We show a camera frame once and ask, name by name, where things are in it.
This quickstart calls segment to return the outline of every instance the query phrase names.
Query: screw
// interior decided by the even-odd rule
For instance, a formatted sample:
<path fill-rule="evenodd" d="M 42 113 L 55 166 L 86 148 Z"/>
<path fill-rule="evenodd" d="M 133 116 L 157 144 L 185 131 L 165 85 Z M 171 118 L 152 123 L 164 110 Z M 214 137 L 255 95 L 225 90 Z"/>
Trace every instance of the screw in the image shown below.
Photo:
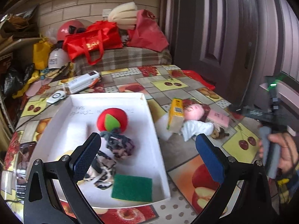
<path fill-rule="evenodd" d="M 257 161 L 256 161 L 256 164 L 257 164 L 258 166 L 262 166 L 262 165 L 263 165 L 262 161 L 260 161 L 260 160 L 257 160 Z"/>
<path fill-rule="evenodd" d="M 228 156 L 227 159 L 230 161 L 230 162 L 235 162 L 236 159 L 233 157 L 233 156 Z"/>
<path fill-rule="evenodd" d="M 64 156 L 61 157 L 61 160 L 66 161 L 66 160 L 68 160 L 68 158 L 69 158 L 69 155 L 64 155 Z"/>
<path fill-rule="evenodd" d="M 41 159 L 36 159 L 36 160 L 34 161 L 34 165 L 38 165 L 38 164 L 40 164 L 40 162 L 41 162 Z"/>

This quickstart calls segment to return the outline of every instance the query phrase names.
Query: red bag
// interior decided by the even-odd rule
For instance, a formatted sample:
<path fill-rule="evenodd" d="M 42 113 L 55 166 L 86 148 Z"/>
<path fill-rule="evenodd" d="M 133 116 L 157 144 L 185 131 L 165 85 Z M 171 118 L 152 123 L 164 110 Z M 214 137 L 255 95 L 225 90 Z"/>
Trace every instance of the red bag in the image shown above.
<path fill-rule="evenodd" d="M 146 48 L 161 52 L 168 45 L 168 41 L 154 20 L 156 17 L 148 10 L 139 10 L 137 13 L 137 25 L 135 30 L 128 30 L 129 38 L 127 46 Z"/>
<path fill-rule="evenodd" d="M 102 59 L 105 49 L 122 47 L 123 43 L 118 33 L 117 24 L 108 21 L 97 21 L 90 25 L 84 33 L 67 35 L 62 46 L 68 52 L 71 60 L 85 54 L 90 65 L 94 65 Z M 100 51 L 100 58 L 92 61 L 89 52 L 94 50 Z"/>

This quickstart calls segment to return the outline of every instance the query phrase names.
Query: fruit print tablecloth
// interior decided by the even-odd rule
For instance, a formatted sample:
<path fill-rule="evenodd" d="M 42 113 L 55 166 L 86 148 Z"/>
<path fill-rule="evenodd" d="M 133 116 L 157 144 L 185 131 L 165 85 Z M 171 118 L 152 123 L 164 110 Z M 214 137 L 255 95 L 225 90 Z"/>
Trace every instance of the fruit print tablecloth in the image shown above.
<path fill-rule="evenodd" d="M 243 150 L 239 146 L 239 141 L 246 140 L 250 136 L 257 141 L 258 138 L 253 132 L 257 130 L 258 123 L 243 117 L 233 117 L 227 109 L 230 104 L 228 101 L 211 91 L 209 92 L 200 82 L 187 77 L 177 66 L 125 68 L 105 71 L 101 75 L 101 82 L 81 93 L 142 92 L 145 94 L 154 122 L 167 113 L 173 98 L 183 99 L 185 104 L 197 102 L 208 104 L 215 111 L 231 118 L 230 126 L 225 131 L 229 133 L 229 136 L 220 140 L 209 137 L 213 144 L 220 147 L 226 155 L 233 155 L 239 161 L 254 161 L 258 147 L 250 145 L 248 150 Z M 23 124 L 43 110 L 47 98 L 55 91 L 61 90 L 62 83 L 68 80 L 71 78 L 44 85 L 26 103 L 18 125 Z M 15 191 L 16 157 L 20 143 L 38 141 L 61 105 L 50 106 L 14 133 L 2 172 L 1 195 L 4 199 L 17 200 Z M 173 134 L 168 141 L 159 140 L 171 189 L 172 197 L 169 201 L 146 207 L 97 210 L 101 219 L 107 224 L 191 223 L 218 186 L 211 179 L 201 157 L 198 155 L 194 139 L 184 142 L 182 136 Z M 241 184 L 236 186 L 223 215 L 231 212 L 240 192 L 240 186 Z M 8 204 L 22 220 L 23 203 L 20 201 L 18 203 L 8 202 Z M 74 216 L 67 203 L 63 203 L 63 206 L 67 214 Z"/>

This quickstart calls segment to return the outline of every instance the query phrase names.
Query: green scouring pad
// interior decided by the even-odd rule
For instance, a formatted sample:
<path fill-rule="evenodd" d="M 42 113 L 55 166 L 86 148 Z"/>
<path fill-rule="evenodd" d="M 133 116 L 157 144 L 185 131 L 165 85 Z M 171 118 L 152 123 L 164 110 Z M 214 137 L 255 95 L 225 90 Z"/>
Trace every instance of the green scouring pad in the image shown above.
<path fill-rule="evenodd" d="M 119 200 L 152 202 L 152 179 L 116 174 L 111 197 Z"/>

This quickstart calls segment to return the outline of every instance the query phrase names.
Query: human hand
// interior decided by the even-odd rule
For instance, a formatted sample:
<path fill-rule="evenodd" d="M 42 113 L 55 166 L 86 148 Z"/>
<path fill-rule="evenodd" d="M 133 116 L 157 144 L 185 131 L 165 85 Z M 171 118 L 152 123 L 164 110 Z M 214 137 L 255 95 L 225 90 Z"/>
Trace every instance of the human hand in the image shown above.
<path fill-rule="evenodd" d="M 287 173 L 298 161 L 298 151 L 293 138 L 289 133 L 276 133 L 268 135 L 268 140 L 281 146 L 281 155 L 278 163 L 278 168 L 282 170 L 282 173 Z M 263 143 L 260 140 L 258 144 L 260 146 L 259 156 L 260 158 L 262 158 L 264 153 Z"/>

